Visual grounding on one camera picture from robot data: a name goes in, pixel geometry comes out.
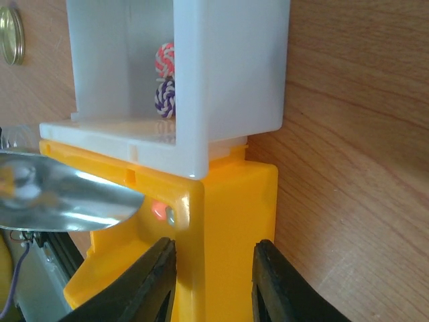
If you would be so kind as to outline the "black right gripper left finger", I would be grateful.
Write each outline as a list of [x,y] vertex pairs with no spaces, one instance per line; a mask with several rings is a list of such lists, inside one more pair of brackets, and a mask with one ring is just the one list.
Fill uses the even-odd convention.
[[105,290],[62,321],[170,321],[176,290],[176,245],[163,237]]

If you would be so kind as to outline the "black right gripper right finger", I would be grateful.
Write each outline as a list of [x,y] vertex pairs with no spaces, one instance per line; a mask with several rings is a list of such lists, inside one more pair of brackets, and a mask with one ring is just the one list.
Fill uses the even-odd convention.
[[251,298],[254,321],[349,320],[268,239],[254,247]]

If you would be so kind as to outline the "orange plastic bin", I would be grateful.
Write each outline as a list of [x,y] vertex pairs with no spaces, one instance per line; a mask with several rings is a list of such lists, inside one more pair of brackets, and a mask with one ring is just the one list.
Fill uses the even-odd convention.
[[64,288],[77,308],[108,287],[160,238],[175,241],[173,321],[251,321],[253,249],[273,240],[274,165],[245,159],[239,146],[210,163],[202,180],[182,178],[48,140],[41,153],[143,193],[129,220],[94,231],[86,259]]

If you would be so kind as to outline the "silver metal scoop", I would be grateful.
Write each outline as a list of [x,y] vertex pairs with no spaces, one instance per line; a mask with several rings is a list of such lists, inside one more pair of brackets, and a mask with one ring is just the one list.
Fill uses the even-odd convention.
[[34,150],[1,151],[1,227],[97,231],[138,212],[144,195]]

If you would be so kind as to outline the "gold metal jar lid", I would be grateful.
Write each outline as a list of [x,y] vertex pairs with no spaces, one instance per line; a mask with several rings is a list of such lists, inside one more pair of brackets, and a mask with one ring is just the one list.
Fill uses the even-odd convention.
[[23,64],[25,56],[25,35],[18,10],[1,7],[1,53],[8,65]]

